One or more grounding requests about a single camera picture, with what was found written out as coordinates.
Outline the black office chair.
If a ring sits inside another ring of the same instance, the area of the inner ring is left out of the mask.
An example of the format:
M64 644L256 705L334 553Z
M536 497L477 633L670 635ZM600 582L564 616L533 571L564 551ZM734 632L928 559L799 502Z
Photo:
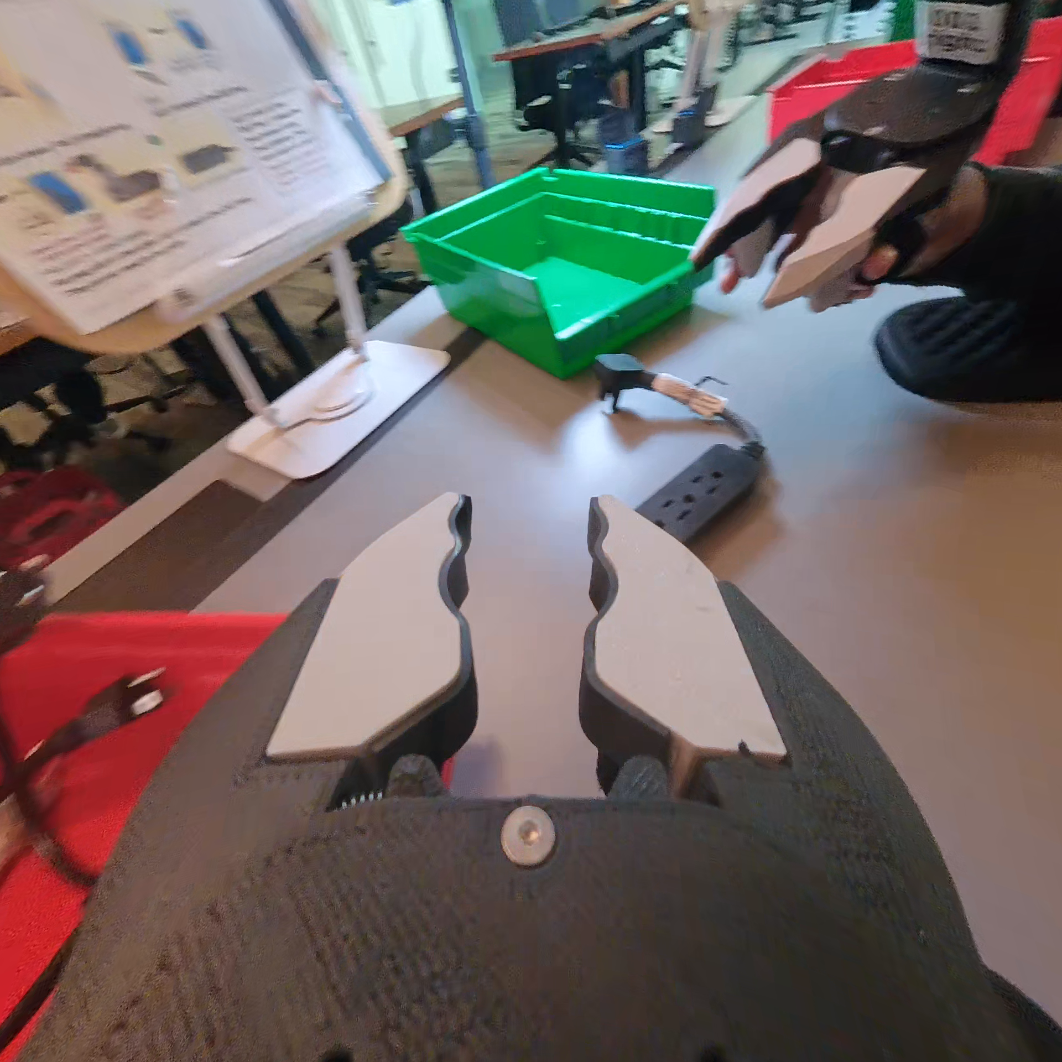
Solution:
M581 124L594 122L601 112L604 80L585 64L559 68L523 78L515 85L516 108L523 132L547 132L553 137L552 148L530 169L541 166L589 169L599 157L599 150L579 140Z

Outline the person's right hand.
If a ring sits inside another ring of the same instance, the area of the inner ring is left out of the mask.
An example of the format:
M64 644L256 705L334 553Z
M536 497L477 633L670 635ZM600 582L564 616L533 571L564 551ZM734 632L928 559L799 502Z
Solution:
M777 271L784 262L803 246L808 233L821 221L823 202L830 198L829 176L821 176L812 193L805 196L789 230L773 246L777 251L774 266ZM919 224L925 236L920 253L912 257L902 272L907 279L925 273L947 259L950 254L972 239L987 211L987 183L983 173L975 166L963 166L950 184L949 195L932 211L922 215ZM866 258L855 268L847 288L835 306L871 298L884 275L896 268L898 250L876 242Z

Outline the small blue device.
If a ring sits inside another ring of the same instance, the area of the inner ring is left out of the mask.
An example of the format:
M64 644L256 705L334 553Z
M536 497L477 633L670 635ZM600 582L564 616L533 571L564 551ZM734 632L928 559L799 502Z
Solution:
M636 117L627 110L604 113L598 121L605 171L644 178L649 173L649 143Z

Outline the green plastic bin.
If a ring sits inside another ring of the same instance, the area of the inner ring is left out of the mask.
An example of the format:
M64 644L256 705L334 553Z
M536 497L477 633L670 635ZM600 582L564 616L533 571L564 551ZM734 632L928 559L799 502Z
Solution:
M708 185L545 166L402 229L447 312L556 379L691 305Z

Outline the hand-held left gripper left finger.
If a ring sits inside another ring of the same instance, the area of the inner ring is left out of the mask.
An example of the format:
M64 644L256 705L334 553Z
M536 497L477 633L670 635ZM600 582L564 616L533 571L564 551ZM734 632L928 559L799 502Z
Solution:
M272 763L446 763L472 737L472 498L442 494L342 571L266 748Z

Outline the red floor bag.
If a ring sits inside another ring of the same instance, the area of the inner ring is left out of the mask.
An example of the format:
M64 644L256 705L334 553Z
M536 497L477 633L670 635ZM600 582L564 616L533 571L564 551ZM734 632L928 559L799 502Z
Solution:
M1 568L46 565L89 538L126 506L90 472L66 465L1 476Z

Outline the red plastic bin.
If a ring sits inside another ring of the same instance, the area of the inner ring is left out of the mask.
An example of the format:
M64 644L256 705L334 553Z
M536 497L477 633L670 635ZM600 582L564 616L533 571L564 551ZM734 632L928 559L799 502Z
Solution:
M791 123L829 107L860 84L910 67L915 59L911 39L854 49L839 59L809 59L769 89L768 140L777 138ZM974 159L988 166L1005 165L1030 150L1044 122L1060 117L1060 85L1061 19L1040 19L1031 29L1022 68L1003 95Z
M395 800L352 802L400 757L267 757L320 622L59 615L4 661L3 741L37 757L7 775L89 883L7 873L2 1060L467 1057L466 972L414 905L443 873Z

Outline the wooden office desk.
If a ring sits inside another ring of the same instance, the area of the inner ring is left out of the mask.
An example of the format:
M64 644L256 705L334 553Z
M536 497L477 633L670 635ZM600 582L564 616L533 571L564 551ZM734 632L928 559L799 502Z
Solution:
M627 101L634 112L647 113L645 106L644 55L657 49L680 30L685 16L679 8L686 2L633 2L601 4L585 17L556 28L536 29L517 42L506 44L492 55L494 63L515 64L543 56L565 56L590 49L604 59L606 76L626 71Z

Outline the white instruction sheet stand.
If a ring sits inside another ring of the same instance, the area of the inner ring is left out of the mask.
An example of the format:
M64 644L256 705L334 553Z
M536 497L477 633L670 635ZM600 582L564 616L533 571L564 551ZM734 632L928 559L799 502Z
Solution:
M1 4L2 311L97 355L204 330L237 458L330 470L448 365L367 337L347 244L405 202L392 135L308 2ZM327 258L344 347L267 397L223 319Z

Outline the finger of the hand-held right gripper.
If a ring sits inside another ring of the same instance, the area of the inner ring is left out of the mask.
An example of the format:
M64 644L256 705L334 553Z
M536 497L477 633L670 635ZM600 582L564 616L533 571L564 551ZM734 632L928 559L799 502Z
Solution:
M732 254L740 270L758 270L813 192L821 170L817 139L799 137L764 154L697 236L693 269Z
M876 232L924 174L917 166L892 166L842 179L832 199L832 213L787 254L763 296L763 308L807 299L810 309L830 309L853 299L856 270Z

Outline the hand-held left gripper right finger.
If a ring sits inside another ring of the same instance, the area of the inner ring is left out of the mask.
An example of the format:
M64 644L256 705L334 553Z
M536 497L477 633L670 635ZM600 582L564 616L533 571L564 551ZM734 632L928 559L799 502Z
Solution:
M787 759L720 585L693 552L614 496L590 498L590 604L579 720L604 769L668 780L703 763Z

